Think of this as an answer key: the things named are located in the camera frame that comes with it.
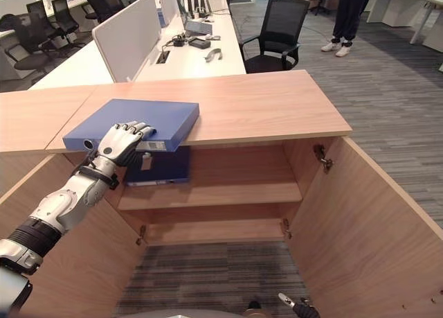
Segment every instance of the cabinet top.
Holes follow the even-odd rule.
[[[186,145],[351,132],[311,76],[299,70],[2,93],[0,152],[66,152],[63,136],[112,98],[199,103]]]

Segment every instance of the desk leg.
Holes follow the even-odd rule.
[[[412,39],[410,39],[410,41],[409,41],[410,44],[414,44],[417,41],[417,38],[419,37],[419,35],[422,32],[422,29],[423,29],[426,21],[429,18],[429,15],[431,14],[433,9],[435,8],[435,4],[428,3],[428,5],[429,5],[429,7],[426,9],[426,13],[424,14],[424,17],[423,17],[422,21],[420,22],[420,27],[415,31]]]
[[[366,22],[382,22],[390,0],[373,0],[371,12]]]

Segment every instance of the cabinet door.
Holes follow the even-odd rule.
[[[0,197],[0,238],[61,188],[73,168],[63,155],[49,155]],[[110,317],[144,252],[137,237],[102,200],[44,257],[30,277],[33,292],[21,311],[32,317]]]
[[[286,239],[321,317],[400,318],[443,301],[443,230],[351,139],[327,158]]]

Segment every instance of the person's leg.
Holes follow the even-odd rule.
[[[351,5],[351,0],[340,0],[338,2],[337,14],[335,17],[334,32],[332,35],[335,39],[340,39],[344,36],[346,30],[346,21],[348,16],[349,7]]]
[[[347,19],[347,10],[349,4],[349,0],[339,1],[335,18],[334,32],[332,33],[333,38],[331,39],[331,42],[329,44],[321,48],[321,51],[335,51],[340,49],[341,38],[346,27],[345,23]]]
[[[341,49],[336,53],[337,57],[344,57],[351,51],[352,40],[359,28],[361,7],[364,3],[365,0],[350,0],[348,16],[343,29],[344,41]]]

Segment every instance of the blue file folder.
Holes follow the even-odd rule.
[[[149,170],[128,168],[125,183],[128,186],[146,186],[189,181],[190,147],[181,146],[173,153],[153,152]]]
[[[63,142],[68,150],[87,150],[84,140],[97,148],[112,125],[142,121],[157,132],[143,137],[137,150],[174,152],[198,117],[198,103],[113,99],[64,136]]]

